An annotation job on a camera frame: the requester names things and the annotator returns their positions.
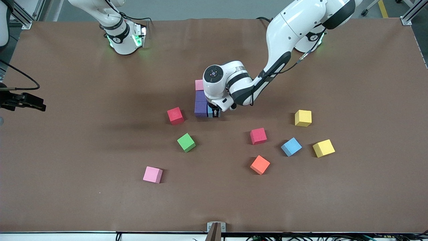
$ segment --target pink cube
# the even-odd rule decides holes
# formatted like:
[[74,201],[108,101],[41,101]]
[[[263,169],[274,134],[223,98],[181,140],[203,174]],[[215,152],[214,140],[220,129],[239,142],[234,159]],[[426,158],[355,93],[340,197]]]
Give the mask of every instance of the pink cube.
[[146,172],[144,173],[143,180],[154,182],[154,183],[160,183],[161,177],[162,177],[162,170],[148,166],[146,168]]
[[267,140],[264,128],[252,130],[250,132],[250,137],[253,145],[261,144]]
[[169,121],[172,125],[177,125],[184,122],[183,115],[181,114],[180,107],[168,110]]
[[202,79],[195,80],[195,88],[196,88],[196,91],[204,90],[204,81]]

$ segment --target yellow cube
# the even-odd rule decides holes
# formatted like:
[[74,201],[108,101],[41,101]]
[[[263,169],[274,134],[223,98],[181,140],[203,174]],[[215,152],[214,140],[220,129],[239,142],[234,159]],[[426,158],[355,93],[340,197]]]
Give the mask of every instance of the yellow cube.
[[307,127],[312,123],[312,111],[299,110],[294,115],[294,125]]
[[323,142],[318,142],[314,146],[315,153],[317,154],[317,157],[323,157],[328,154],[332,154],[335,152],[333,145],[331,144],[330,139],[325,140]]

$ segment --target foam cube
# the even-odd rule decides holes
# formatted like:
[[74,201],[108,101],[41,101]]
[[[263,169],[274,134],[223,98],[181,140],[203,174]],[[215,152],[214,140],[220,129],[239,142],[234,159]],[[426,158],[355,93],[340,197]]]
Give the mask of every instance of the foam cube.
[[146,172],[144,173],[143,180],[150,181],[154,183],[160,183],[162,177],[162,170],[154,167],[146,167]]
[[219,118],[220,117],[220,112],[221,111],[218,110],[218,111],[216,111],[214,113],[214,110],[209,105],[207,105],[208,118]]
[[207,117],[207,102],[195,102],[195,116],[196,117]]
[[318,142],[317,144],[313,145],[313,147],[318,158],[335,152],[329,139],[323,142]]
[[298,150],[302,149],[302,146],[297,142],[296,138],[291,138],[288,142],[281,146],[281,149],[285,152],[285,154],[290,157]]
[[204,90],[204,80],[203,79],[197,79],[195,80],[195,90]]
[[294,125],[307,127],[312,123],[312,111],[299,110],[294,115]]
[[252,130],[250,132],[250,137],[253,145],[261,144],[267,140],[264,128]]
[[181,114],[180,107],[167,111],[169,121],[172,125],[177,125],[184,122],[183,115]]
[[199,90],[196,92],[196,98],[195,101],[198,102],[207,102],[207,98],[205,98],[205,93],[203,90]]
[[190,137],[189,133],[186,133],[184,136],[180,137],[178,143],[183,148],[184,152],[190,151],[193,147],[196,146],[193,139]]
[[270,165],[270,162],[268,162],[265,158],[258,156],[254,162],[251,164],[250,168],[253,169],[255,172],[262,175],[268,166]]

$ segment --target brown paper mat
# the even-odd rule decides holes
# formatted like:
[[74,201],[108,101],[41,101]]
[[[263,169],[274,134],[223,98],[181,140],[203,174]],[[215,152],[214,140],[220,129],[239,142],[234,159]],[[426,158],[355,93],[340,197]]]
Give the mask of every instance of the brown paper mat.
[[[119,56],[98,23],[35,22],[12,64],[37,79],[45,113],[1,110],[0,230],[422,232],[428,225],[427,70],[398,19],[351,19],[218,120],[193,114],[211,64],[267,61],[258,20],[154,22],[150,49]],[[300,56],[294,53],[292,61]],[[11,87],[29,85],[8,71]],[[166,111],[179,106],[184,124]],[[293,113],[312,110],[295,127]],[[268,141],[252,146],[249,131]],[[176,140],[189,132],[197,146]],[[286,157],[295,137],[303,149]],[[336,153],[315,158],[331,139]],[[257,155],[271,162],[262,176]],[[142,181],[146,166],[161,184]]]

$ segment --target green cube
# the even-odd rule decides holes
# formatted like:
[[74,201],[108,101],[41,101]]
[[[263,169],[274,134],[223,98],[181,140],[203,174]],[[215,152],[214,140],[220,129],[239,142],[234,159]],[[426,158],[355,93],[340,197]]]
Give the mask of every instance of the green cube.
[[193,139],[190,137],[189,133],[186,133],[184,136],[180,137],[178,143],[183,148],[184,152],[190,151],[193,147],[196,146]]

